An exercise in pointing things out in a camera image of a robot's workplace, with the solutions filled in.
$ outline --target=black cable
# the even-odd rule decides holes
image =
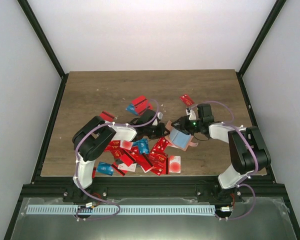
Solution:
[[[199,138],[197,138],[197,137],[195,136],[195,134],[193,134],[193,137],[194,137],[195,139],[197,139],[198,141],[202,141],[202,142],[209,141],[209,138],[207,138],[207,139],[199,139]]]

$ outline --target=blue card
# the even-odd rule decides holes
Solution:
[[[148,145],[148,139],[142,138],[138,141],[135,141],[132,146],[138,146],[139,153],[140,154],[149,154],[149,145]]]
[[[112,168],[111,164],[105,163],[105,162],[99,162],[98,167],[96,168],[96,171],[101,174],[106,174],[109,176],[112,176],[114,174],[114,169]]]
[[[127,106],[125,110],[127,110],[128,112],[130,112],[134,115],[139,116],[138,113],[135,110],[135,106],[132,103],[129,106]]]

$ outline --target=white cable tray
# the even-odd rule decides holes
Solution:
[[[118,215],[192,215],[214,216],[214,205],[121,205]],[[99,205],[91,209],[83,209],[79,215],[111,215],[118,210],[114,205]],[[74,215],[78,205],[41,205],[30,204],[27,215]]]

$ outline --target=red and white card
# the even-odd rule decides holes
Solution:
[[[180,97],[180,99],[187,107],[190,107],[191,105],[195,104],[195,102],[187,94],[183,94]]]
[[[137,164],[133,163],[130,166],[127,166],[125,163],[121,163],[118,165],[119,170],[129,171],[129,172],[135,172],[136,171]]]
[[[120,148],[130,150],[133,144],[133,142],[122,140],[120,141]]]
[[[170,156],[169,157],[169,172],[180,174],[181,173],[181,157]]]

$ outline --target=red packaging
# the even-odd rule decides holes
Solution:
[[[155,152],[155,153],[150,153],[149,154],[149,160],[151,162],[160,162],[160,163],[165,163],[166,159],[168,157],[168,154],[164,153],[164,152]]]
[[[195,102],[187,94],[183,94],[180,99],[187,107],[195,104]]]
[[[116,141],[110,141],[108,146],[120,146],[121,141],[116,140]]]
[[[139,153],[139,148],[138,148],[138,146],[133,146],[130,151],[135,152],[135,153]]]
[[[120,149],[120,146],[107,146],[105,149],[104,149],[104,152],[110,152],[110,151],[114,151],[114,150],[118,150]]]
[[[102,111],[102,113],[100,114],[100,117],[108,122],[112,122],[115,119],[115,116],[113,116],[112,114],[106,112],[106,111]]]
[[[113,155],[114,159],[119,159],[125,153],[121,149],[112,150],[111,154]]]
[[[94,179],[95,176],[96,176],[96,171],[97,171],[97,168],[96,167],[93,167],[93,171],[92,171],[92,178]]]
[[[154,165],[148,159],[146,154],[138,154],[136,152],[132,152],[131,155],[135,159],[135,162],[139,164],[145,171],[149,171],[154,168]]]
[[[125,164],[127,165],[128,167],[131,165],[131,164],[134,164],[135,163],[135,158],[129,153],[127,152],[126,150],[124,149],[121,149],[121,151],[123,152],[123,155],[119,157],[119,159]]]
[[[118,168],[118,164],[117,164],[116,162],[112,163],[111,167],[112,167],[114,170],[116,170],[121,176],[126,175],[126,173],[128,172],[128,171],[125,171],[125,170],[120,170],[120,169]]]
[[[150,171],[158,176],[160,176],[162,174],[162,169],[153,168]]]
[[[134,110],[136,111],[137,114],[139,114],[139,116],[142,115],[146,109],[153,109],[152,105],[148,102],[149,101],[143,95],[132,100]]]
[[[130,150],[134,143],[130,141],[120,141],[120,148]]]
[[[167,148],[169,141],[165,137],[161,137],[159,141],[153,146],[150,153],[163,153]]]

